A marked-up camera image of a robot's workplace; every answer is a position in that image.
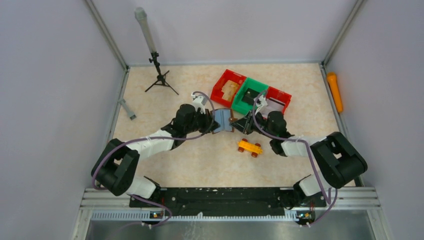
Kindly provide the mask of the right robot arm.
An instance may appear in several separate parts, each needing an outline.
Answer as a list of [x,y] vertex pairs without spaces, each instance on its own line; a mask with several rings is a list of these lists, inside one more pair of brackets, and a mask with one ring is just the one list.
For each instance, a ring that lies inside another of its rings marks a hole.
[[344,187],[368,169],[365,159],[341,132],[325,137],[295,136],[288,131],[280,111],[272,111],[267,117],[249,112],[231,126],[245,135],[256,132],[269,137],[276,155],[310,160],[313,174],[293,186],[293,200],[299,206],[307,206],[319,192]]

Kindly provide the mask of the brown leather card holder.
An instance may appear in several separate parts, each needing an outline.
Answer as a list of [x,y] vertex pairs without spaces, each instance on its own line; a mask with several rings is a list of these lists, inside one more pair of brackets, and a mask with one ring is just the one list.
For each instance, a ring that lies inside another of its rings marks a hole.
[[234,113],[231,108],[219,108],[214,111],[214,121],[219,124],[216,127],[212,134],[217,134],[220,132],[231,132],[235,131],[235,128],[231,123],[235,120]]

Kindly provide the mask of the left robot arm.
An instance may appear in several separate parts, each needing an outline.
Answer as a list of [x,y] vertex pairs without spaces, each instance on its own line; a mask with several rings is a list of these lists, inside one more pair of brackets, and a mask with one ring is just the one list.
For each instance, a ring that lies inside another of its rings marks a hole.
[[115,196],[136,195],[149,207],[160,202],[159,184],[148,177],[136,176],[138,164],[153,155],[171,151],[189,140],[188,134],[201,136],[219,128],[220,124],[208,109],[196,109],[182,104],[175,117],[165,126],[146,137],[123,142],[110,140],[91,170],[92,183]]

